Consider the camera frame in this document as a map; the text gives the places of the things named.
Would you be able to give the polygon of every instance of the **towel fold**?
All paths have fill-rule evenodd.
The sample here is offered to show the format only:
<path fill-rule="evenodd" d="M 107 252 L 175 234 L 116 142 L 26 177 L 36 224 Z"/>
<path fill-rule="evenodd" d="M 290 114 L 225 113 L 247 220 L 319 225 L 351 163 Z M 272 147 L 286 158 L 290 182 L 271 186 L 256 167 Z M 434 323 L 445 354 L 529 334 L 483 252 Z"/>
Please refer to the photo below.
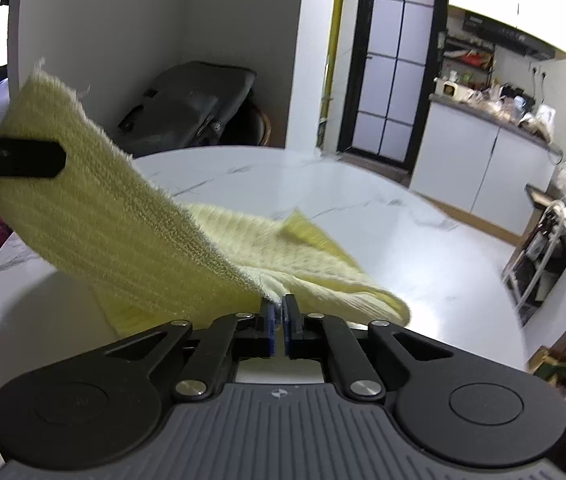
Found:
<path fill-rule="evenodd" d="M 40 70 L 10 104 L 0 135 L 66 150 L 55 179 L 0 178 L 0 213 L 43 258 L 92 284 L 121 336 L 176 318 L 204 327 L 287 293 L 304 312 L 409 320 L 405 304 L 301 212 L 277 222 L 174 203 L 86 117 L 74 91 Z"/>

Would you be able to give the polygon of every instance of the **marble tabletop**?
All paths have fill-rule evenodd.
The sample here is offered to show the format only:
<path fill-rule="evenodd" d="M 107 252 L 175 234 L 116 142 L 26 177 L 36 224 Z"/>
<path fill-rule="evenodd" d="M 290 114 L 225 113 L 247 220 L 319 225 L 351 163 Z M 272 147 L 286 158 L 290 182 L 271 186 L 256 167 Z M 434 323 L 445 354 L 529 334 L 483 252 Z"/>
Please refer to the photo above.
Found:
<path fill-rule="evenodd" d="M 268 148 L 194 148 L 135 164 L 176 201 L 272 219 L 299 208 L 406 301 L 409 329 L 524 367 L 511 298 L 469 228 L 398 184 L 332 157 Z M 12 235 L 0 251 L 0 387 L 113 339 L 89 287 Z"/>

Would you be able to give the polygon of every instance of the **wooden baseboard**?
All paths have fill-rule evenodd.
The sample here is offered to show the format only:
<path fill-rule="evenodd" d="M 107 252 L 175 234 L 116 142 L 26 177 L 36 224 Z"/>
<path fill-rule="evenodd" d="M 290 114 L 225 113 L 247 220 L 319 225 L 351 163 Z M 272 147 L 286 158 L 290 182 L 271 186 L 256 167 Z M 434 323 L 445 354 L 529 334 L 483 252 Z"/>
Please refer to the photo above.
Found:
<path fill-rule="evenodd" d="M 510 231 L 507 231 L 502 227 L 498 227 L 497 225 L 489 223 L 488 221 L 483 220 L 482 218 L 478 218 L 477 216 L 467 213 L 466 211 L 457 209 L 454 206 L 444 204 L 442 202 L 439 202 L 438 200 L 434 200 L 429 196 L 425 196 L 425 195 L 421 195 L 421 196 L 428 202 L 434 204 L 439 209 L 442 209 L 448 216 L 451 216 L 454 220 L 463 222 L 464 224 L 474 227 L 479 231 L 483 231 L 484 233 L 487 233 L 490 236 L 496 237 L 514 246 L 519 245 L 519 243 L 521 243 L 522 241 L 522 237 L 515 235 L 514 233 L 511 233 Z"/>

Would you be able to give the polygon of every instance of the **glass door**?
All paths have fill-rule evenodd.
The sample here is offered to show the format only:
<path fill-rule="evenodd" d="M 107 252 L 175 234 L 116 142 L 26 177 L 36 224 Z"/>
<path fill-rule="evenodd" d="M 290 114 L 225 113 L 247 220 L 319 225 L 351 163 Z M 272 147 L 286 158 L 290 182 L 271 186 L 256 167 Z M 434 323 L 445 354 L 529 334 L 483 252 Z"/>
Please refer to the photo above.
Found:
<path fill-rule="evenodd" d="M 446 19 L 447 0 L 360 0 L 339 151 L 413 168 Z"/>

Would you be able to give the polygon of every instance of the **black door frame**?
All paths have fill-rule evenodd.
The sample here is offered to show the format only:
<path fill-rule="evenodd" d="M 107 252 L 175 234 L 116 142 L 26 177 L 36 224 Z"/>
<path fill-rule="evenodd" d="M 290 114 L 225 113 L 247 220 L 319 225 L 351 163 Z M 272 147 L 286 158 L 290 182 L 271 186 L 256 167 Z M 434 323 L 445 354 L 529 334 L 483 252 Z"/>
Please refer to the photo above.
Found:
<path fill-rule="evenodd" d="M 443 60 L 442 51 L 438 48 L 438 36 L 441 32 L 447 32 L 447 2 L 448 0 L 434 0 L 432 29 L 429 36 L 428 57 L 425 61 L 421 95 L 419 96 L 419 104 L 417 106 L 416 117 L 412 126 L 412 136 L 410 137 L 405 160 L 401 162 L 352 147 L 354 127 L 359 112 L 359 101 L 361 100 L 361 89 L 363 86 L 363 75 L 367 58 L 367 44 L 369 42 L 369 33 L 372 25 L 372 10 L 374 7 L 374 0 L 359 0 L 357 23 L 354 30 L 352 59 L 349 67 L 348 87 L 337 151 L 366 156 L 367 158 L 373 158 L 381 162 L 390 163 L 398 168 L 403 168 L 410 173 L 412 172 L 416 165 L 416 158 L 419 154 L 425 124 L 428 119 L 429 95 L 434 91 L 434 78 L 440 72 Z"/>

